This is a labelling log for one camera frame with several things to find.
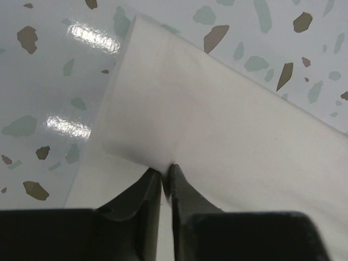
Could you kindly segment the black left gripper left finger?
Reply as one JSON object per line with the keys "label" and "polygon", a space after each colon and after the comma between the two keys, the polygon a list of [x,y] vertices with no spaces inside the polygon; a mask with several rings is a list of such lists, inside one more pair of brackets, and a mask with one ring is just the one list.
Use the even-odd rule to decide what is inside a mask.
{"label": "black left gripper left finger", "polygon": [[1,211],[1,260],[155,260],[161,175],[96,209]]}

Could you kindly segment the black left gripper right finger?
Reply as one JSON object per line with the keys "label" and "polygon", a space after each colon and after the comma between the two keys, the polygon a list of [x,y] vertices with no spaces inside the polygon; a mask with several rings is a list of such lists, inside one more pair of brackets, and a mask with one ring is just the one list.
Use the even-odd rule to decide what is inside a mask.
{"label": "black left gripper right finger", "polygon": [[323,260],[324,244],[300,212],[224,212],[168,170],[175,260]]}

